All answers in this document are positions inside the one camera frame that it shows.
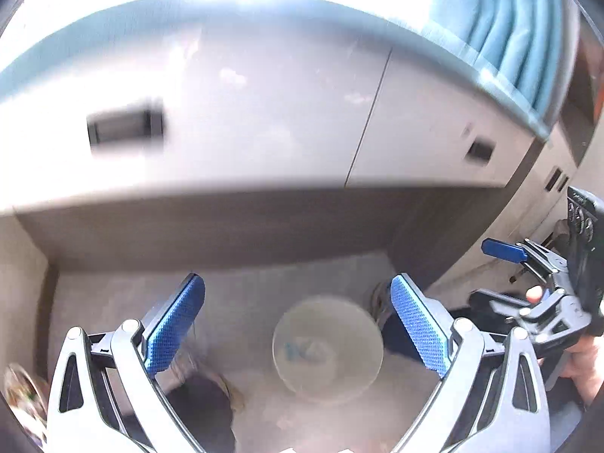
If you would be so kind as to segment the person's right hand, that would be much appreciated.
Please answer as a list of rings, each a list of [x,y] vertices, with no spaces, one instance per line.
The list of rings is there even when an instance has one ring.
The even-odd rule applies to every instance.
[[[565,355],[567,361],[560,378],[571,379],[581,401],[586,407],[591,406],[603,385],[603,336],[584,334]]]

